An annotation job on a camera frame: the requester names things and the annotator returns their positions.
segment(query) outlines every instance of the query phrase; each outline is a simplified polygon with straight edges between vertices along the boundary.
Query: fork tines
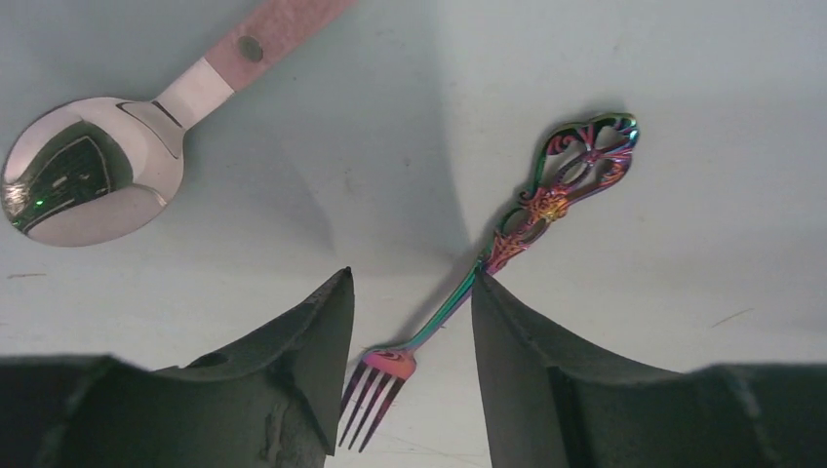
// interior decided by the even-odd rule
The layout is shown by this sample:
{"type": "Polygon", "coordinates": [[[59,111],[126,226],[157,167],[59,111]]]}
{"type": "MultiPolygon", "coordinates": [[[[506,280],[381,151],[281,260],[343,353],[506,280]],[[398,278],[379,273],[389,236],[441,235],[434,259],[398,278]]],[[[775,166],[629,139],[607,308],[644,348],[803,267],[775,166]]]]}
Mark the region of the fork tines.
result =
{"type": "Polygon", "coordinates": [[[365,379],[365,382],[362,386],[362,391],[359,393],[359,397],[356,399],[356,405],[353,408],[353,412],[350,413],[350,417],[347,419],[347,425],[344,427],[344,432],[341,435],[341,439],[339,439],[338,444],[341,447],[344,444],[344,440],[347,438],[348,432],[350,432],[350,428],[353,425],[353,422],[356,420],[356,415],[362,411],[362,418],[359,420],[359,424],[356,426],[356,432],[353,434],[353,438],[350,440],[350,444],[347,446],[348,449],[353,449],[353,445],[356,443],[356,439],[359,437],[359,433],[362,432],[362,428],[365,426],[365,423],[368,421],[368,418],[371,415],[371,411],[374,409],[376,402],[379,400],[382,392],[384,392],[385,387],[393,381],[393,384],[388,390],[387,394],[385,394],[384,400],[382,400],[381,405],[379,405],[379,409],[376,411],[374,415],[374,420],[371,423],[371,426],[368,428],[368,433],[365,435],[365,439],[362,441],[362,444],[359,446],[359,452],[361,453],[362,450],[365,449],[365,446],[371,440],[371,437],[374,435],[376,431],[376,427],[379,426],[379,423],[382,421],[382,418],[387,413],[388,409],[390,409],[390,404],[393,403],[393,400],[399,394],[399,391],[402,390],[402,386],[405,385],[405,379],[394,377],[393,375],[383,372],[379,369],[372,368],[365,364],[365,362],[360,361],[359,365],[356,366],[356,370],[353,371],[353,375],[350,377],[350,381],[347,383],[347,388],[344,391],[344,395],[341,398],[341,415],[339,417],[344,417],[344,413],[347,410],[348,404],[350,402],[350,398],[356,393],[356,388],[359,386],[362,377],[365,375],[365,372],[370,370],[368,373],[368,377],[365,379]],[[368,397],[368,394],[371,392],[371,389],[374,389],[373,393],[371,394],[371,398],[368,400],[368,405],[363,407],[363,403],[365,399],[368,397]]]}

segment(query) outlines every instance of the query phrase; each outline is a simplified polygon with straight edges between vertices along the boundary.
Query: spoon handle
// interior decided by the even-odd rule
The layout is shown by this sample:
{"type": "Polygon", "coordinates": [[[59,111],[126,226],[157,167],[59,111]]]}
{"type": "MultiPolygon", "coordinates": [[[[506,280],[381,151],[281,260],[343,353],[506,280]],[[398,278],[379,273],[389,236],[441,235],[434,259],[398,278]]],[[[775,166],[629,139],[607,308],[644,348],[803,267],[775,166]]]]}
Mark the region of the spoon handle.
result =
{"type": "Polygon", "coordinates": [[[265,0],[205,58],[234,91],[253,83],[356,0],[265,0]]]}
{"type": "Polygon", "coordinates": [[[155,103],[184,130],[247,88],[356,0],[264,0],[155,103]]]}

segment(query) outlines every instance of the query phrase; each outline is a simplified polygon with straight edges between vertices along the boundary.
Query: iridescent fork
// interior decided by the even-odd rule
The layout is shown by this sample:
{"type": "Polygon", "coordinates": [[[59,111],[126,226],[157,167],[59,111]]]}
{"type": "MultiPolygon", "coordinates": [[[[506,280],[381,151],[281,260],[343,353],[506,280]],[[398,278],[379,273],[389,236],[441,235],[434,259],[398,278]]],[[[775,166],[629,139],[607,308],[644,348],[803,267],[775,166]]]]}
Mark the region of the iridescent fork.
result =
{"type": "Polygon", "coordinates": [[[494,229],[491,243],[480,253],[468,274],[433,317],[407,342],[376,346],[362,356],[341,399],[340,417],[344,417],[353,394],[367,373],[339,440],[340,446],[361,411],[362,417],[348,446],[353,448],[379,398],[391,385],[359,446],[359,452],[365,449],[402,386],[414,375],[414,353],[469,297],[477,271],[494,274],[501,270],[511,258],[539,239],[552,222],[565,216],[571,205],[618,183],[631,167],[632,152],[639,134],[634,116],[615,113],[603,114],[588,122],[567,124],[551,134],[537,156],[529,188],[517,197],[516,206],[494,229]],[[612,141],[599,146],[599,136],[606,130],[611,130],[612,141]],[[572,149],[580,151],[564,162],[550,180],[544,180],[547,160],[561,157],[572,149]]]}

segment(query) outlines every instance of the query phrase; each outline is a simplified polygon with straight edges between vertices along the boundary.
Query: metal rivet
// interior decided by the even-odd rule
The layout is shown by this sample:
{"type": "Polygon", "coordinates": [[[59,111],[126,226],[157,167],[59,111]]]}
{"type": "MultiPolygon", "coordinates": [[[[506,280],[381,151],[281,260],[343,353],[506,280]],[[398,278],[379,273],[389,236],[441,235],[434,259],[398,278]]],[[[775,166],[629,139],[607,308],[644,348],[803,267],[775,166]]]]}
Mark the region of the metal rivet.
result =
{"type": "Polygon", "coordinates": [[[245,59],[258,63],[264,59],[264,50],[261,44],[252,36],[242,36],[238,39],[238,52],[245,59]]]}

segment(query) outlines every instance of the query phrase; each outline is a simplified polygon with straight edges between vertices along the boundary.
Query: ornate fork handle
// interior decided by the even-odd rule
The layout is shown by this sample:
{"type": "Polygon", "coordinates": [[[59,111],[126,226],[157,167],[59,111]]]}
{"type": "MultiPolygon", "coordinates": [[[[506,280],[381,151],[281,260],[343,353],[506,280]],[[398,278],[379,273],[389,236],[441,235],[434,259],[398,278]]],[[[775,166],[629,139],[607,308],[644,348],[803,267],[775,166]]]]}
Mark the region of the ornate fork handle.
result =
{"type": "Polygon", "coordinates": [[[632,153],[639,136],[637,120],[625,113],[603,114],[588,122],[557,128],[537,156],[529,188],[520,193],[516,206],[496,226],[492,242],[431,319],[408,342],[394,348],[409,352],[419,348],[467,300],[478,269],[490,274],[501,270],[511,258],[536,242],[552,222],[564,217],[571,205],[620,182],[632,165],[632,153]],[[599,147],[598,136],[605,129],[613,130],[616,138],[609,145],[599,147]],[[566,153],[574,144],[581,145],[584,150],[544,184],[547,160],[566,153]],[[597,177],[587,183],[591,175],[597,177]],[[513,227],[509,226],[518,215],[523,218],[513,227]]]}

